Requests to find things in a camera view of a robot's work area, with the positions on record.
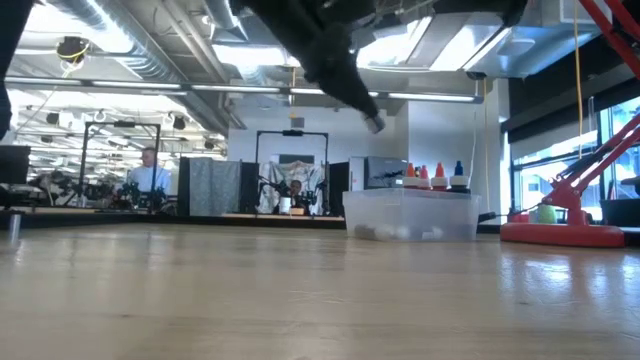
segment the orange bottle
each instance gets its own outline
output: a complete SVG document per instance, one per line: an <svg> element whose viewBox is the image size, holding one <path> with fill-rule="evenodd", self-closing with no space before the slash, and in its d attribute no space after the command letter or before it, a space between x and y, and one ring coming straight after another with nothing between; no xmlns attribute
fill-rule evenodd
<svg viewBox="0 0 640 360"><path fill-rule="evenodd" d="M422 165L420 169L420 189L431 190L431 181L429 181L429 171L427 171L426 165Z"/></svg>
<svg viewBox="0 0 640 360"><path fill-rule="evenodd" d="M420 179L416 178L416 170L413 167L413 163L409 163L407 166L407 172L402 179L402 187L405 189L419 189Z"/></svg>
<svg viewBox="0 0 640 360"><path fill-rule="evenodd" d="M449 179L444 175L444 166L442 166L442 163L438 163L436 176L431 179L431 186L434 191L447 191L449 187Z"/></svg>

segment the blue shirt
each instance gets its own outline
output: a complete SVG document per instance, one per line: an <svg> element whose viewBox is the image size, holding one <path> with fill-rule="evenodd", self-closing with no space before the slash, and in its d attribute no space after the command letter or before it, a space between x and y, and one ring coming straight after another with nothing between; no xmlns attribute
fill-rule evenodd
<svg viewBox="0 0 640 360"><path fill-rule="evenodd" d="M137 167L129 173L129 181L138 183L138 190L141 192L151 191L151 182L153 181L153 166ZM161 167L156 170L156 189L163 189L164 193L168 193L171 188L171 173Z"/></svg>

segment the plastic storage bin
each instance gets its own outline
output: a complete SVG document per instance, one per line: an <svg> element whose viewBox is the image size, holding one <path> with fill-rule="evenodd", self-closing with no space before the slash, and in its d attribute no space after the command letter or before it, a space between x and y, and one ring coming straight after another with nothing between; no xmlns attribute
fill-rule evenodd
<svg viewBox="0 0 640 360"><path fill-rule="evenodd" d="M350 237L381 241L475 241L480 196L410 189L345 192Z"/></svg>

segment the computer monitor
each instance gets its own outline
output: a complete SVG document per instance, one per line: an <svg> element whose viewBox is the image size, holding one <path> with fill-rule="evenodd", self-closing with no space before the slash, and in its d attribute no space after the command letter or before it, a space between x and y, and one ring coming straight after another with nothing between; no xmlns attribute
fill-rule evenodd
<svg viewBox="0 0 640 360"><path fill-rule="evenodd" d="M29 146L0 145L0 183L26 184L29 154Z"/></svg>

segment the wooden table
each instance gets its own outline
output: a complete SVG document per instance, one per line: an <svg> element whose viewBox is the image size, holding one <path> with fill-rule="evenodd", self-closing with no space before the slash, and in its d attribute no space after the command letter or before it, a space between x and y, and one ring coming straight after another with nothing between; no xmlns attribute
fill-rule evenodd
<svg viewBox="0 0 640 360"><path fill-rule="evenodd" d="M638 252L131 224L25 230L0 254L3 360L640 354Z"/></svg>
<svg viewBox="0 0 640 360"><path fill-rule="evenodd" d="M344 221L343 217L336 216L300 216L300 215L271 215L271 214L224 214L226 218L237 219L273 219L273 220L318 220L318 221Z"/></svg>

